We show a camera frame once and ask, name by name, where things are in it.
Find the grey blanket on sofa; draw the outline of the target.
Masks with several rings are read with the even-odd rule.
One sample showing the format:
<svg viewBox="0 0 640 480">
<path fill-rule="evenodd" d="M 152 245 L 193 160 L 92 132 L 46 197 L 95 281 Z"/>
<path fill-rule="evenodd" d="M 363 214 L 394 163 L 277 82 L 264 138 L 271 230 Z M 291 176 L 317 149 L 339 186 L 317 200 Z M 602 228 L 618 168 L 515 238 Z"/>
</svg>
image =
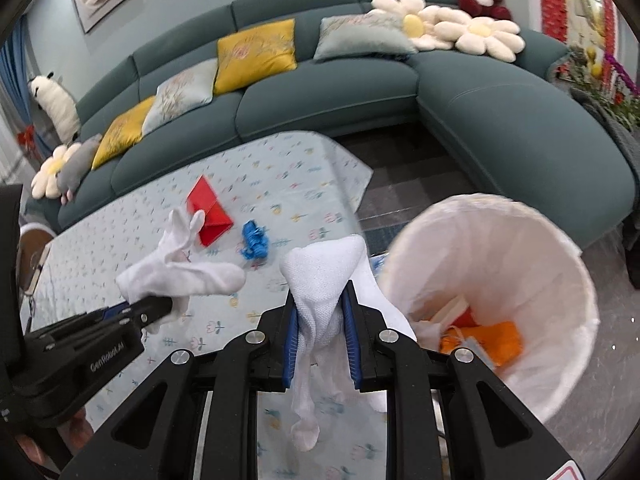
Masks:
<svg viewBox="0 0 640 480">
<path fill-rule="evenodd" d="M 613 140 L 616 148 L 622 153 L 634 178 L 634 204 L 631 214 L 624 221 L 623 244 L 631 250 L 639 241 L 639 131 L 627 130 L 611 113 L 609 113 L 589 93 L 576 89 L 570 89 L 572 98 L 582 106 L 606 131 Z"/>
</svg>

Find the blue wrapper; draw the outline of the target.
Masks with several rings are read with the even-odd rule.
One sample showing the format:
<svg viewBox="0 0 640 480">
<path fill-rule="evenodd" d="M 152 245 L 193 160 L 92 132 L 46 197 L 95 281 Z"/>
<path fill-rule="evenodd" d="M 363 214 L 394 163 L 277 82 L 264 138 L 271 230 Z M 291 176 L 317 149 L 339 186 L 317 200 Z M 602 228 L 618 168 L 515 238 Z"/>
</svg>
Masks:
<svg viewBox="0 0 640 480">
<path fill-rule="evenodd" d="M 241 254 L 245 260 L 265 260 L 269 255 L 269 240 L 266 230 L 254 220 L 247 221 L 242 227 L 243 248 Z"/>
</svg>

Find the light green cushion right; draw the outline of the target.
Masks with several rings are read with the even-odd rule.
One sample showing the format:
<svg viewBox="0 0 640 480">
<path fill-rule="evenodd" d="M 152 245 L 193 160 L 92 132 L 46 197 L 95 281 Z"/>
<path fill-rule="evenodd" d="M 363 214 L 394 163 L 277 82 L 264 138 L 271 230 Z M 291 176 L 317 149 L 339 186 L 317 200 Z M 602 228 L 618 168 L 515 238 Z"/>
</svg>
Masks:
<svg viewBox="0 0 640 480">
<path fill-rule="evenodd" d="M 418 52 L 395 14 L 352 14 L 322 18 L 315 61 L 383 55 L 408 56 Z"/>
</svg>

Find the floral light blue tablecloth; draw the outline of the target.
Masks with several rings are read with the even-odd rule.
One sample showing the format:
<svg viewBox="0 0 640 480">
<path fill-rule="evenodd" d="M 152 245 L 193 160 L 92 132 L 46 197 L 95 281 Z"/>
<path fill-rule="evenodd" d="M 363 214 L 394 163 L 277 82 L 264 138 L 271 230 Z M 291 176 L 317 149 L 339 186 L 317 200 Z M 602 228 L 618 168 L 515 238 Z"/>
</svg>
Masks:
<svg viewBox="0 0 640 480">
<path fill-rule="evenodd" d="M 283 304 L 279 258 L 356 233 L 371 176 L 325 136 L 281 133 L 194 162 L 55 237 L 32 293 L 35 327 L 118 304 L 117 279 L 135 264 L 136 292 L 183 300 L 143 335 L 142 355 L 86 403 L 88 436 L 172 352 L 219 350 Z"/>
</svg>

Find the white panda plush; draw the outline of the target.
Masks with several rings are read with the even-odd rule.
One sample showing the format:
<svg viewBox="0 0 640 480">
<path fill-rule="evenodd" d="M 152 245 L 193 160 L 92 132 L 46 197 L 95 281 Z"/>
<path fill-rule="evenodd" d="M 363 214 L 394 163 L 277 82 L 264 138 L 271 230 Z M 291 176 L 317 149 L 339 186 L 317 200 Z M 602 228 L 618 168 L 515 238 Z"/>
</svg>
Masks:
<svg viewBox="0 0 640 480">
<path fill-rule="evenodd" d="M 53 78 L 38 75 L 28 83 L 29 92 L 44 111 L 58 138 L 65 144 L 70 144 L 80 130 L 80 119 L 76 103 L 72 96 Z"/>
</svg>

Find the red paper box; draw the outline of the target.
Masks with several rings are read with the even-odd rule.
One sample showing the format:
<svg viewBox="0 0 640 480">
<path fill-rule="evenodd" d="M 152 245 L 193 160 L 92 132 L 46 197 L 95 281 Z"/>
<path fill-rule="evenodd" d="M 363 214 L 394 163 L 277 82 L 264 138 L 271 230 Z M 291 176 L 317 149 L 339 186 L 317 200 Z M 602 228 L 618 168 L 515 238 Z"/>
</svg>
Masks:
<svg viewBox="0 0 640 480">
<path fill-rule="evenodd" d="M 198 178 L 186 196 L 186 206 L 191 214 L 204 212 L 204 223 L 198 232 L 198 239 L 203 247 L 214 244 L 233 226 L 232 219 L 219 203 L 216 193 L 204 176 Z"/>
</svg>

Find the grey plush toy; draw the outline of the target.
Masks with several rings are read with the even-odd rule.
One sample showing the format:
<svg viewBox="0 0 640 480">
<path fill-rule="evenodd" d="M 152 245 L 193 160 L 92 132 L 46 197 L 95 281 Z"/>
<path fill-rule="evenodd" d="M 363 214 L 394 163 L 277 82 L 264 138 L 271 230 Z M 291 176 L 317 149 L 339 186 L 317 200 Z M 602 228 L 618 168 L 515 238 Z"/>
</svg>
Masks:
<svg viewBox="0 0 640 480">
<path fill-rule="evenodd" d="M 96 134 L 85 142 L 75 143 L 64 155 L 64 165 L 55 177 L 62 205 L 74 199 L 79 185 L 92 167 L 102 138 L 102 134 Z"/>
</svg>

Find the white flower pillow pair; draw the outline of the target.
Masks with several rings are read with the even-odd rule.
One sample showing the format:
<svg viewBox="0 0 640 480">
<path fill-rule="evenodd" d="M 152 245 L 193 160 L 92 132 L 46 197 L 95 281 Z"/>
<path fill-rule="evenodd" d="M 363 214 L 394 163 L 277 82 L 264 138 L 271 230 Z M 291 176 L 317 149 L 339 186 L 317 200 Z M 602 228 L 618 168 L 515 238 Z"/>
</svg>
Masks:
<svg viewBox="0 0 640 480">
<path fill-rule="evenodd" d="M 371 6 L 370 14 L 398 15 L 402 29 L 419 51 L 456 49 L 514 63 L 526 47 L 520 26 L 512 21 L 472 18 L 462 10 L 425 0 L 372 0 Z"/>
</svg>

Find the light green cushion left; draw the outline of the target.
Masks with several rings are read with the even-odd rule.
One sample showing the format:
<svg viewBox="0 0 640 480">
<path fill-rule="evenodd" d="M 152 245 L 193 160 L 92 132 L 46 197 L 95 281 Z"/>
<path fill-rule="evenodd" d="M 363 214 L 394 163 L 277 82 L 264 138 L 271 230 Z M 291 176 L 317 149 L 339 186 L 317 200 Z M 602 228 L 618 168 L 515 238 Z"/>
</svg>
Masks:
<svg viewBox="0 0 640 480">
<path fill-rule="evenodd" d="M 142 124 L 142 136 L 212 102 L 217 70 L 218 60 L 210 58 L 160 84 Z"/>
</svg>

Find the teal sectional sofa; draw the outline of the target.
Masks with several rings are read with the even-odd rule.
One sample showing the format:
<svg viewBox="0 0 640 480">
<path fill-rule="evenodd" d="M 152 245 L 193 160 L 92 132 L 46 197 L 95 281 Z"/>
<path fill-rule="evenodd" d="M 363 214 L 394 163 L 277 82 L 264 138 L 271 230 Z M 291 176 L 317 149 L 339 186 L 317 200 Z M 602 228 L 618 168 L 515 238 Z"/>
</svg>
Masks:
<svg viewBox="0 0 640 480">
<path fill-rule="evenodd" d="M 129 50 L 79 100 L 83 138 L 104 132 L 168 77 L 213 58 L 219 40 L 234 32 L 290 18 L 297 66 L 160 127 L 85 177 L 71 203 L 29 200 L 27 211 L 62 232 L 164 174 L 273 133 L 344 136 L 422 118 L 409 132 L 415 148 L 434 136 L 482 191 L 538 209 L 580 246 L 631 214 L 638 185 L 630 163 L 605 128 L 551 82 L 567 58 L 564 44 L 526 30 L 513 63 L 456 51 L 316 61 L 322 20 L 368 10 L 370 2 L 235 0 Z"/>
</svg>

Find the yellow cushion left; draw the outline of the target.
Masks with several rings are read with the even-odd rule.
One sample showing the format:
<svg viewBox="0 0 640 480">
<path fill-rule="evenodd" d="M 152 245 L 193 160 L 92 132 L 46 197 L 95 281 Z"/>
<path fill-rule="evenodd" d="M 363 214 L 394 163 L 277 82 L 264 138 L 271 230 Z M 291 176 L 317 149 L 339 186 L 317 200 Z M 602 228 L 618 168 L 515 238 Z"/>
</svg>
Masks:
<svg viewBox="0 0 640 480">
<path fill-rule="evenodd" d="M 150 96 L 114 119 L 94 154 L 92 170 L 124 154 L 142 139 L 142 125 L 154 101 L 155 96 Z"/>
</svg>

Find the light green cushion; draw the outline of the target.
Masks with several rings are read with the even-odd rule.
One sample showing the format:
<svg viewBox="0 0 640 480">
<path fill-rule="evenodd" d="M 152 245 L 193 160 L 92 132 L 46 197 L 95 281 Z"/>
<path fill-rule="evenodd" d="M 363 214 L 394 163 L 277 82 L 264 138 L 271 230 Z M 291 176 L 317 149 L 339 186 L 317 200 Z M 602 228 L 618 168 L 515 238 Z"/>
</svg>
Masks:
<svg viewBox="0 0 640 480">
<path fill-rule="evenodd" d="M 418 52 L 395 14 L 352 14 L 322 18 L 315 61 L 383 55 L 408 56 Z"/>
<path fill-rule="evenodd" d="M 142 136 L 212 102 L 217 70 L 218 60 L 210 58 L 160 84 L 142 124 Z"/>
</svg>

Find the potted flower plants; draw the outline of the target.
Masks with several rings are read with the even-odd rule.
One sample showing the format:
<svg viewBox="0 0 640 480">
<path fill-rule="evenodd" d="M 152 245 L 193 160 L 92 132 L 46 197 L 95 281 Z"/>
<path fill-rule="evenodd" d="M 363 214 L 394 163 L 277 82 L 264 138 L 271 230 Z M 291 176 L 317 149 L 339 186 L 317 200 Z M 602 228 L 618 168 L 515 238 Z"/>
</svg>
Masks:
<svg viewBox="0 0 640 480">
<path fill-rule="evenodd" d="M 594 47 L 570 46 L 555 70 L 554 82 L 585 93 L 627 130 L 639 130 L 639 86 L 612 54 L 598 58 Z"/>
</svg>

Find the wooden chair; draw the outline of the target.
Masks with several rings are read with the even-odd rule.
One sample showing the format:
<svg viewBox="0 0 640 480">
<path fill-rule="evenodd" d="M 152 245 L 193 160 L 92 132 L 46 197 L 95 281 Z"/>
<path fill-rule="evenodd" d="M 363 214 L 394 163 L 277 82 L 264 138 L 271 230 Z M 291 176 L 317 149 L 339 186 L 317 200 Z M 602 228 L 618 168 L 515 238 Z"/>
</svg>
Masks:
<svg viewBox="0 0 640 480">
<path fill-rule="evenodd" d="M 17 281 L 21 300 L 34 294 L 50 252 L 50 244 L 55 237 L 55 232 L 39 222 L 30 222 L 21 227 L 17 258 Z"/>
</svg>

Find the red and white paper cup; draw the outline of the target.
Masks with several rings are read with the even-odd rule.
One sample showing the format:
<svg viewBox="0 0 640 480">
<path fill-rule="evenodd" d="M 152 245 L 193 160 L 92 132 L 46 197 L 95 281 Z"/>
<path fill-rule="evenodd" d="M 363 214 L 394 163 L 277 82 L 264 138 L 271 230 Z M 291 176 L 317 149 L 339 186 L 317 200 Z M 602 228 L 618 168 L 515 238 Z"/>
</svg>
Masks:
<svg viewBox="0 0 640 480">
<path fill-rule="evenodd" d="M 459 315 L 451 325 L 462 330 L 462 328 L 477 327 L 478 323 L 475 321 L 472 309 L 466 308 L 462 315 Z"/>
</svg>

